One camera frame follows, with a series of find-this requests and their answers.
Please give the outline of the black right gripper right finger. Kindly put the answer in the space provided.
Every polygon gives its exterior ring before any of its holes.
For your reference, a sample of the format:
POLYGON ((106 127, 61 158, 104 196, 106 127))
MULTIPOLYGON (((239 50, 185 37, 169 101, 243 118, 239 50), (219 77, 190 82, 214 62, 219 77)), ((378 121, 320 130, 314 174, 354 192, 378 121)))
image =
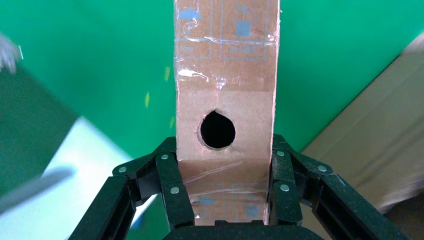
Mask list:
POLYGON ((300 230, 304 204, 333 240, 408 239, 329 165, 295 151, 279 134, 272 140, 267 197, 271 225, 300 230))

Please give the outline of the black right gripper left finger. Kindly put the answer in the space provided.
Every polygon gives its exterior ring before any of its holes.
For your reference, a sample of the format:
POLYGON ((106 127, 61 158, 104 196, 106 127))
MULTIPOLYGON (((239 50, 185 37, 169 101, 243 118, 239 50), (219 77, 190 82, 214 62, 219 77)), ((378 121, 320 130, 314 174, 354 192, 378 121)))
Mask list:
POLYGON ((193 237, 194 211, 175 147, 175 137, 168 137, 154 152, 115 167, 69 238, 126 239, 136 208, 156 194, 162 196, 169 226, 165 239, 193 237))

